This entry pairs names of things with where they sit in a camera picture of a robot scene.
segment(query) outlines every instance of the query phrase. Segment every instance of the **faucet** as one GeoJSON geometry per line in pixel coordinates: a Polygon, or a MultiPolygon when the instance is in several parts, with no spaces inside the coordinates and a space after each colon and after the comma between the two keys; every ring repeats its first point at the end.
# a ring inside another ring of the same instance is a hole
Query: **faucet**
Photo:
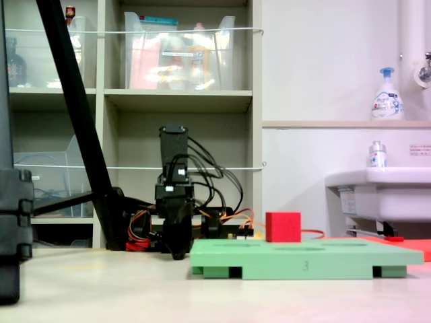
{"type": "Polygon", "coordinates": [[[428,62],[428,66],[422,67],[419,71],[419,78],[422,82],[431,82],[431,52],[425,53],[425,58],[428,62]]]}

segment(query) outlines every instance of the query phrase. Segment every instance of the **white sink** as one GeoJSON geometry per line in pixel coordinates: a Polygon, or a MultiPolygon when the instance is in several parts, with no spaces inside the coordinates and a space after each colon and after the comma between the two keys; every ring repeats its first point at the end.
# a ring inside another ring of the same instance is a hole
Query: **white sink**
{"type": "Polygon", "coordinates": [[[431,168],[387,167],[326,178],[338,188],[343,212],[378,221],[431,221],[431,168]]]}

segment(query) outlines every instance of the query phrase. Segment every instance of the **label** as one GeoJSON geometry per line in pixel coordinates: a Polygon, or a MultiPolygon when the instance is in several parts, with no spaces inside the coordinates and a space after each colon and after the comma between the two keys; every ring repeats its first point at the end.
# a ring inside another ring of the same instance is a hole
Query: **label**
{"type": "Polygon", "coordinates": [[[163,56],[181,56],[181,57],[193,57],[191,52],[162,52],[163,56]]]}
{"type": "Polygon", "coordinates": [[[356,200],[353,190],[343,190],[339,193],[341,197],[341,209],[345,214],[356,214],[356,200]]]}
{"type": "Polygon", "coordinates": [[[386,159],[386,153],[384,151],[373,151],[370,154],[370,166],[387,167],[388,161],[386,159]]]}
{"type": "Polygon", "coordinates": [[[431,156],[431,145],[410,145],[410,156],[431,156]]]}
{"type": "Polygon", "coordinates": [[[386,118],[404,111],[403,100],[394,93],[381,92],[374,100],[371,115],[374,118],[386,118]]]}

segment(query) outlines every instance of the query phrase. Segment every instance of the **bottle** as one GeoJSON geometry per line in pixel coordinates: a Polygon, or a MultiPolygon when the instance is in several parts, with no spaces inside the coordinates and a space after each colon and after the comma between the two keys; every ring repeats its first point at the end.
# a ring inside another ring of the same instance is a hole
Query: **bottle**
{"type": "MultiPolygon", "coordinates": [[[[204,30],[201,22],[198,22],[194,30],[204,30]]],[[[208,79],[208,59],[209,53],[205,43],[205,34],[203,32],[193,33],[193,45],[191,52],[193,58],[191,59],[191,74],[190,84],[191,89],[207,89],[211,82],[207,83],[208,79]]]]}
{"type": "Polygon", "coordinates": [[[69,28],[69,26],[72,23],[72,20],[74,19],[75,15],[76,15],[76,9],[75,9],[75,7],[72,6],[72,5],[68,5],[66,7],[66,13],[65,13],[67,28],[69,28]]]}
{"type": "Polygon", "coordinates": [[[370,146],[370,166],[371,167],[387,167],[388,161],[386,158],[386,147],[380,141],[373,141],[370,146]]]}
{"type": "Polygon", "coordinates": [[[371,110],[373,120],[404,120],[404,104],[398,91],[391,82],[392,67],[380,70],[385,82],[377,92],[374,105],[371,110]]]}
{"type": "Polygon", "coordinates": [[[6,37],[7,76],[11,87],[24,85],[27,79],[26,62],[20,55],[16,54],[16,44],[15,37],[6,37]]]}

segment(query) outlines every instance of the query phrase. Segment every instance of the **box on shelf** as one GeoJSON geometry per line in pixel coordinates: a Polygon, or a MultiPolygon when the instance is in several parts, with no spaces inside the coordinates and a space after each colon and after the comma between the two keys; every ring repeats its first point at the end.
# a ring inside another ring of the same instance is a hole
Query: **box on shelf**
{"type": "MultiPolygon", "coordinates": [[[[233,30],[207,32],[197,24],[196,32],[172,32],[176,26],[168,22],[149,29],[136,13],[125,12],[126,31],[137,32],[126,34],[126,88],[232,89],[233,30]]],[[[234,22],[225,17],[220,29],[234,22]]]]}
{"type": "MultiPolygon", "coordinates": [[[[66,151],[14,153],[13,160],[16,168],[27,169],[32,173],[35,207],[91,191],[76,136],[73,136],[66,151]],[[40,167],[20,166],[20,164],[40,167]],[[82,168],[44,166],[81,166],[82,168]]],[[[41,216],[92,217],[92,211],[92,204],[88,202],[41,216]]]]}
{"type": "MultiPolygon", "coordinates": [[[[85,87],[96,86],[96,34],[85,17],[75,17],[70,38],[85,87]]],[[[7,72],[10,87],[61,88],[53,55],[44,32],[6,30],[7,72]]]]}

